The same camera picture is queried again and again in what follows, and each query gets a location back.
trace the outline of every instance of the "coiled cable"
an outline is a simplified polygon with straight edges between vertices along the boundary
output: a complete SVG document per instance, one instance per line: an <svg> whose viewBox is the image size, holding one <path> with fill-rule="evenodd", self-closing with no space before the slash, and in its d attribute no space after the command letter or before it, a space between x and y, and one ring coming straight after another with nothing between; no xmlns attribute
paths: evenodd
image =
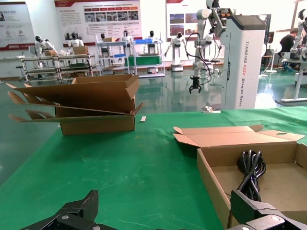
<svg viewBox="0 0 307 230"><path fill-rule="evenodd" d="M258 153L254 150L244 151L236 164L239 170L244 173L243 181L238 190L249 199L261 202L258 181L266 171L266 163L262 158L261 151Z"/></svg>

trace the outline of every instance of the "blue container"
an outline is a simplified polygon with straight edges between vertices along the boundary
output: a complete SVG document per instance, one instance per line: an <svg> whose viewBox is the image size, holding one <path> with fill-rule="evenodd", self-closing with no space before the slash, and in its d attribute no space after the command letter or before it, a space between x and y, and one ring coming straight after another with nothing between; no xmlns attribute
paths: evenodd
<svg viewBox="0 0 307 230"><path fill-rule="evenodd" d="M121 58L121 57L124 57L124 56L125 56L125 54L115 54L114 55L115 58Z"/></svg>
<svg viewBox="0 0 307 230"><path fill-rule="evenodd" d="M150 44L150 43L153 43L152 39L135 40L135 44Z"/></svg>

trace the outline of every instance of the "person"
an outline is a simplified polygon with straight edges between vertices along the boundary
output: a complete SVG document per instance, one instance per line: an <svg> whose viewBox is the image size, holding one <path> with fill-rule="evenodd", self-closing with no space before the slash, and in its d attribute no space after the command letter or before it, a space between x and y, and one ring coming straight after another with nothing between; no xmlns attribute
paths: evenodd
<svg viewBox="0 0 307 230"><path fill-rule="evenodd" d="M282 45L282 50L278 53L280 57L282 57L282 52L290 52L291 48L294 45L294 38L297 36L298 30L292 30L290 34L286 35L282 38L280 41L280 44ZM284 62L283 68L284 70L293 71L293 69L298 65L298 63L291 63L289 66Z"/></svg>

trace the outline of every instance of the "green tablecloth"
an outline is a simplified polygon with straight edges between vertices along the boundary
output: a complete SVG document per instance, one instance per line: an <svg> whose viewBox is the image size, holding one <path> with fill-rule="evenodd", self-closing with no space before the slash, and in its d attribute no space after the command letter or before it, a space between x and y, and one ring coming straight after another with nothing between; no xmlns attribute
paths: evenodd
<svg viewBox="0 0 307 230"><path fill-rule="evenodd" d="M91 189L99 191L96 222L114 228L222 229L196 167L196 148L177 143L173 127L263 124L307 133L305 107L146 116L144 123L136 117L135 132L63 137L58 130L0 188L0 229L49 217Z"/></svg>

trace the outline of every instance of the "exhibition banner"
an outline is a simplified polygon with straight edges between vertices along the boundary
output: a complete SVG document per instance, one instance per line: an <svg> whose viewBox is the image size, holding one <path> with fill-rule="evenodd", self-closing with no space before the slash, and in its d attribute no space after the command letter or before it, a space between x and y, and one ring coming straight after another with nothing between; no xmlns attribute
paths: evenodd
<svg viewBox="0 0 307 230"><path fill-rule="evenodd" d="M0 51L34 46L34 32L25 2L0 2Z"/></svg>
<svg viewBox="0 0 307 230"><path fill-rule="evenodd" d="M199 0L166 0L167 40L179 32L185 38L197 32L196 12L202 6Z"/></svg>
<svg viewBox="0 0 307 230"><path fill-rule="evenodd" d="M140 0L56 0L63 45L76 33L86 46L94 46L96 35L120 39L124 31L142 38Z"/></svg>

